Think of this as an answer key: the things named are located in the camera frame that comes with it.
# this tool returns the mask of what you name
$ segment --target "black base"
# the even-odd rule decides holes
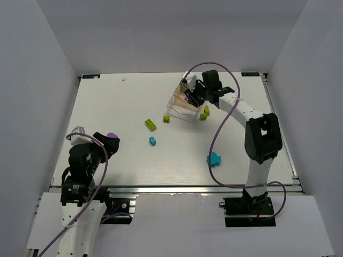
[[[254,227],[254,226],[276,226],[275,218],[266,220],[266,217],[257,217],[261,210],[261,215],[273,215],[274,209],[272,200],[266,200],[256,206],[253,210],[248,210],[242,198],[224,198],[225,201],[225,226],[227,228]],[[251,217],[238,217],[239,215],[251,215]]]
[[[109,204],[105,214],[104,218],[106,217],[107,214],[111,213],[113,210],[115,210],[118,206],[118,210],[116,210],[114,213],[129,213],[129,208],[130,208],[130,199],[129,198],[109,198],[109,201],[112,203]],[[130,224],[131,223],[131,218],[130,217],[125,217],[125,218],[109,218],[106,220],[103,224]]]

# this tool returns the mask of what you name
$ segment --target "yellow-green block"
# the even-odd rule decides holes
[[[206,120],[207,114],[200,114],[200,120]]]
[[[169,121],[170,121],[170,117],[168,115],[164,115],[163,116],[163,122],[164,123],[169,123]]]
[[[150,129],[151,132],[157,129],[156,125],[150,119],[147,119],[144,123],[148,127],[148,129]]]
[[[208,105],[205,106],[204,113],[207,114],[207,116],[210,115],[210,109],[209,109]]]

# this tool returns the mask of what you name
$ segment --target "blue block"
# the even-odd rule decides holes
[[[221,162],[221,156],[217,155],[215,152],[211,153],[211,167],[218,166]]]
[[[156,140],[154,137],[149,137],[149,142],[152,146],[156,145]]]

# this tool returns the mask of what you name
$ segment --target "gray wall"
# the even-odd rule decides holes
[[[35,0],[0,8],[0,255],[23,254],[49,188],[77,77]]]
[[[300,181],[315,196],[337,256],[343,256],[342,47],[342,1],[311,0],[269,74]]]
[[[181,72],[196,63],[213,60],[233,71],[269,72],[306,1],[38,3],[80,75]]]

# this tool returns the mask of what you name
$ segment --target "purple block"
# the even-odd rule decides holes
[[[109,138],[118,138],[118,136],[115,133],[112,133],[112,132],[109,132],[107,134],[107,137],[109,137]]]

